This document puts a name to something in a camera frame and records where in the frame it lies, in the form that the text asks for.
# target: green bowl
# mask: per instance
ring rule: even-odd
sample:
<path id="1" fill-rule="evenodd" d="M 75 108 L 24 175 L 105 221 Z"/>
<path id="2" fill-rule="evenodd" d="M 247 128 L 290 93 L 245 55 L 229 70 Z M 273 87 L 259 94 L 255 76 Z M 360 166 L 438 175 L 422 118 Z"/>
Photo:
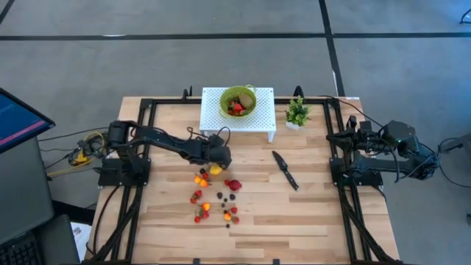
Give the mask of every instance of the green bowl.
<path id="1" fill-rule="evenodd" d="M 221 115 L 223 117 L 226 117 L 226 118 L 243 119 L 243 118 L 249 116 L 250 114 L 252 114 L 253 110 L 257 106 L 257 98 L 255 97 L 255 92 L 256 92 L 256 88 L 254 88 L 251 85 L 234 86 L 234 87 L 228 88 L 226 91 L 224 91 L 224 93 L 221 95 L 221 98 L 219 99 L 219 104 L 220 104 L 220 107 L 221 107 L 219 109 L 219 112 L 221 113 Z M 250 96 L 253 100 L 253 106 L 250 109 L 247 109 L 248 114 L 246 114 L 244 116 L 229 115 L 229 110 L 227 108 L 229 107 L 230 101 L 233 100 L 234 98 L 236 98 L 238 95 L 243 94 L 243 93 Z"/>

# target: computer screen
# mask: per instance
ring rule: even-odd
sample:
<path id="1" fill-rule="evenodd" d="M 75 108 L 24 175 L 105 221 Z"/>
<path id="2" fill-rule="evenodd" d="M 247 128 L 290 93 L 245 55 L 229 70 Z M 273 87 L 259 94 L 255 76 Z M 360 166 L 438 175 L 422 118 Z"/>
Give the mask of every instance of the computer screen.
<path id="1" fill-rule="evenodd" d="M 51 119 L 0 88 L 0 154 L 54 125 Z"/>

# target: white platform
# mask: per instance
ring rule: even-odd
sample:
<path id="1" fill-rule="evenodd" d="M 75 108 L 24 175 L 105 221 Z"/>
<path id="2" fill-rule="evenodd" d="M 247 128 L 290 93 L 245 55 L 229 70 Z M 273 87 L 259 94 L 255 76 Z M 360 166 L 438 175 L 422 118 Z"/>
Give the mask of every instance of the white platform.
<path id="1" fill-rule="evenodd" d="M 277 131 L 273 88 L 256 88 L 257 105 L 253 112 L 242 119 L 227 118 L 219 112 L 219 98 L 228 88 L 203 88 L 199 130 L 205 135 L 217 133 L 224 126 L 231 132 L 268 133 L 272 142 Z"/>

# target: black knife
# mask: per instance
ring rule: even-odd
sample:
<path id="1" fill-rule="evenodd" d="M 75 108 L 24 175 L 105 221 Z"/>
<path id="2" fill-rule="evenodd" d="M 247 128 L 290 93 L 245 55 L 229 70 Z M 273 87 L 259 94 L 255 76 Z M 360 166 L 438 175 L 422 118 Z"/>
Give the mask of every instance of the black knife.
<path id="1" fill-rule="evenodd" d="M 296 184 L 296 181 L 294 181 L 293 176 L 289 174 L 288 172 L 288 165 L 284 161 L 284 159 L 279 155 L 277 152 L 272 151 L 273 156 L 275 157 L 275 160 L 278 163 L 278 166 L 280 167 L 281 171 L 285 173 L 286 178 L 289 181 L 289 184 L 291 184 L 291 187 L 294 188 L 295 191 L 299 191 L 300 187 Z"/>

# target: wooden table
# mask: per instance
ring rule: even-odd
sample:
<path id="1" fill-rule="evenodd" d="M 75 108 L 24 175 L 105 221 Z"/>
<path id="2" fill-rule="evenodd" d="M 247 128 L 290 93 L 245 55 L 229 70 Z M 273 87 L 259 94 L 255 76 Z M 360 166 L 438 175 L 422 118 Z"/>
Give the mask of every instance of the wooden table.
<path id="1" fill-rule="evenodd" d="M 125 97 L 119 119 L 136 120 L 140 100 L 141 97 Z M 361 109 L 359 100 L 348 102 Z M 175 153 L 151 147 L 152 172 L 149 185 L 144 188 L 133 263 L 190 264 L 193 258 L 201 258 L 204 264 L 270 264 L 274 258 L 279 258 L 282 264 L 349 263 L 339 196 L 328 166 L 330 148 L 325 140 L 324 111 L 313 105 L 311 120 L 304 129 L 296 131 L 285 127 L 286 107 L 276 106 L 277 137 L 273 143 L 267 141 L 266 133 L 232 134 L 229 147 L 233 162 L 227 171 L 215 177 L 212 186 L 203 189 L 202 201 L 210 202 L 212 207 L 210 218 L 200 224 L 194 223 L 196 206 L 189 202 L 193 192 L 200 189 L 194 183 L 194 172 L 199 166 L 189 165 Z M 342 105 L 341 111 L 344 121 L 350 115 L 363 119 L 348 105 Z M 195 130 L 199 127 L 199 112 L 199 105 L 158 105 L 155 126 L 187 138 L 187 126 Z M 299 192 L 288 184 L 272 150 L 279 152 L 289 165 L 300 186 Z M 226 204 L 238 207 L 241 223 L 227 229 L 222 200 L 216 193 L 221 191 L 229 199 L 230 192 L 223 180 L 230 178 L 243 185 L 235 201 Z M 112 190 L 107 187 L 100 192 L 94 224 Z M 116 226 L 122 190 L 114 194 L 106 208 L 97 249 Z M 384 198 L 371 187 L 358 190 L 370 233 L 386 253 L 399 258 Z M 358 231 L 353 228 L 353 233 L 358 258 L 362 258 Z M 121 258 L 126 241 L 127 230 L 121 242 Z"/>

